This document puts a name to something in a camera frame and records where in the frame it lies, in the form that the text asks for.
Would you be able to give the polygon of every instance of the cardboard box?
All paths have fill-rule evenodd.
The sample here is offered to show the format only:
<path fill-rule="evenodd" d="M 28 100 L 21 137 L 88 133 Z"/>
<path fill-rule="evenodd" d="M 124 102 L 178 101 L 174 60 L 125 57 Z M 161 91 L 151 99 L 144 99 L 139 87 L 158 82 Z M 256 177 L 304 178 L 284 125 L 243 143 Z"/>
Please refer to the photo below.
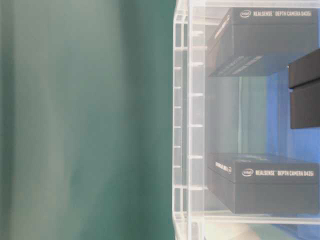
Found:
<path fill-rule="evenodd" d="M 207 186 L 235 214 L 317 214 L 319 165 L 265 154 L 208 155 Z"/>
<path fill-rule="evenodd" d="M 318 10 L 230 8 L 208 41 L 209 76 L 269 76 L 318 48 Z"/>

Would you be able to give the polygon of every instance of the transparent plastic container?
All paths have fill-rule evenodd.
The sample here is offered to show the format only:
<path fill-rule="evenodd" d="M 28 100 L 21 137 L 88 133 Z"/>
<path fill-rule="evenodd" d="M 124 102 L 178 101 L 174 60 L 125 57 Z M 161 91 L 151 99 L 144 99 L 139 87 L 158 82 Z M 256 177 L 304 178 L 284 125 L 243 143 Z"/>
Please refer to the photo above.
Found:
<path fill-rule="evenodd" d="M 223 173 L 217 182 L 208 167 L 217 154 L 272 156 L 280 164 L 287 158 L 320 162 L 320 128 L 291 128 L 288 72 L 290 63 L 319 48 L 318 8 L 318 0 L 177 0 L 172 107 L 177 240 L 320 239 L 318 179 L 296 209 L 295 192 L 287 193 L 289 187 L 277 181 L 265 199 L 261 192 L 248 199 L 252 208 L 233 209 L 211 185 L 226 191 L 226 184 L 234 188 L 235 182 L 226 183 Z M 216 161 L 227 172 L 225 165 Z M 267 179 L 270 172 L 258 173 Z M 295 188 L 296 180 L 290 182 L 295 178 L 286 179 Z M 279 198 L 285 194 L 292 194 L 287 206 Z M 246 205 L 246 195 L 232 197 Z M 266 207 L 260 210 L 261 203 Z"/>

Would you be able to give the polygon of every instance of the clear plastic storage bin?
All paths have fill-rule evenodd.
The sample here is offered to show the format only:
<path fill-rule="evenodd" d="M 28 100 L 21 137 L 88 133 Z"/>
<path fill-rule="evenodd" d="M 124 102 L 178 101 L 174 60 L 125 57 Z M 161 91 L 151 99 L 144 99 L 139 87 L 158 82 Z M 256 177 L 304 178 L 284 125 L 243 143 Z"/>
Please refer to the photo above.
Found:
<path fill-rule="evenodd" d="M 318 8 L 318 0 L 177 0 L 177 240 L 320 239 L 320 88 L 304 79 L 320 69 Z"/>

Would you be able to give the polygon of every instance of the green curtain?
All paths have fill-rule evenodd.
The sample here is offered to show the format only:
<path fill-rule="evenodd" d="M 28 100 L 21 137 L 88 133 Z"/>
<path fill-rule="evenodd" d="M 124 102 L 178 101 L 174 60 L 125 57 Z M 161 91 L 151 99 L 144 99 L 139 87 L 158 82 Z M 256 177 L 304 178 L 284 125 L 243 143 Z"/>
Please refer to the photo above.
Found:
<path fill-rule="evenodd" d="M 0 6 L 1 239 L 174 239 L 175 1 Z"/>

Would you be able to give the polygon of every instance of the black product box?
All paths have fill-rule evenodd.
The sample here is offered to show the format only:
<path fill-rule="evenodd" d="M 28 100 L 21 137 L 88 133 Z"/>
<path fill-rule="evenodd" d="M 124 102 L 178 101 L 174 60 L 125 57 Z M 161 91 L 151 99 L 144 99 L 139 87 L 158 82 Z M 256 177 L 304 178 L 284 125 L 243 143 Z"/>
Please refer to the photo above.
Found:
<path fill-rule="evenodd" d="M 209 76 L 269 76 L 318 48 L 318 10 L 231 8 L 208 41 Z"/>
<path fill-rule="evenodd" d="M 319 165 L 265 154 L 208 155 L 207 186 L 234 214 L 317 214 Z"/>
<path fill-rule="evenodd" d="M 289 64 L 289 88 L 320 79 L 320 49 Z"/>
<path fill-rule="evenodd" d="M 320 49 L 289 64 L 292 129 L 320 127 Z"/>

